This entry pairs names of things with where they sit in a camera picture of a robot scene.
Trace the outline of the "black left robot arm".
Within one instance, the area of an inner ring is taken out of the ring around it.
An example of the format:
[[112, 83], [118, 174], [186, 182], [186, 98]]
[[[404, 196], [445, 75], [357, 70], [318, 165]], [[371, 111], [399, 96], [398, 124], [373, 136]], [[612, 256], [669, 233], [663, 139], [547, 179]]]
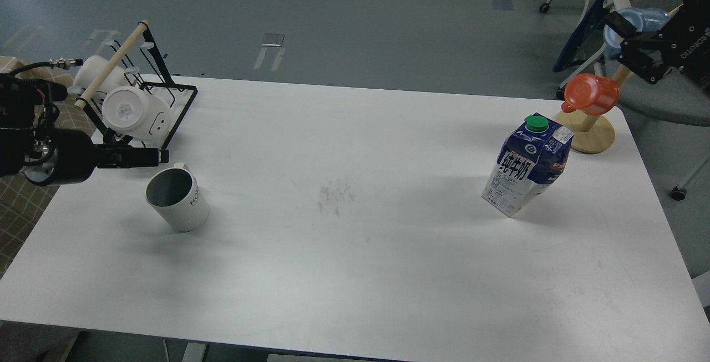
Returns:
[[81, 59], [56, 59], [2, 73], [2, 177], [22, 175], [37, 187], [87, 180], [96, 169], [157, 167], [169, 161], [164, 148], [92, 142], [78, 129], [61, 129], [58, 103], [68, 87], [44, 78], [23, 78], [34, 69], [84, 67]]

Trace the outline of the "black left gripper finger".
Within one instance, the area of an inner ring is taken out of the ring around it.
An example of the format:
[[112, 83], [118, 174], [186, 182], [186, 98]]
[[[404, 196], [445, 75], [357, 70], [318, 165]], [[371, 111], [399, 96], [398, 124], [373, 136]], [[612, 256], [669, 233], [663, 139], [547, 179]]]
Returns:
[[99, 169], [132, 169], [157, 167], [169, 162], [169, 150], [148, 147], [100, 147]]

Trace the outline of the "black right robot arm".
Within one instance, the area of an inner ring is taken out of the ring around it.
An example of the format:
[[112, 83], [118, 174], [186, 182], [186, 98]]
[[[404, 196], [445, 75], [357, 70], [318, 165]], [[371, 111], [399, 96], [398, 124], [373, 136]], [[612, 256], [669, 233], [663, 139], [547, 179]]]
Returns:
[[677, 13], [663, 26], [637, 27], [622, 13], [609, 13], [603, 22], [620, 36], [612, 45], [618, 61], [646, 83], [657, 84], [677, 69], [708, 95], [708, 0], [682, 0]]

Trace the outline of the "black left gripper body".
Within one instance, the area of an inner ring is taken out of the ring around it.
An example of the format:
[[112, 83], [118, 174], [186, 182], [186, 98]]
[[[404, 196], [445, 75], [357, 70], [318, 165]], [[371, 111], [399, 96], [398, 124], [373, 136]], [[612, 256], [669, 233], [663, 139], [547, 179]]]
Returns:
[[33, 185], [68, 185], [88, 179], [99, 162], [99, 149], [87, 133], [76, 129], [54, 132], [51, 157], [38, 166], [26, 167], [22, 175]]

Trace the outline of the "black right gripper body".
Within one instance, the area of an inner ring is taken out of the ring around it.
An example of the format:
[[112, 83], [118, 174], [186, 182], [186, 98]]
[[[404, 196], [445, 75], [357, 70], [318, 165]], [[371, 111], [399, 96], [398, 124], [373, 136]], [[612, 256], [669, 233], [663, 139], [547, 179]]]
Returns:
[[[605, 24], [612, 22], [608, 15]], [[677, 69], [692, 84], [707, 85], [708, 14], [680, 10], [661, 29], [632, 36], [623, 46], [623, 56], [619, 63], [649, 84], [657, 84]]]

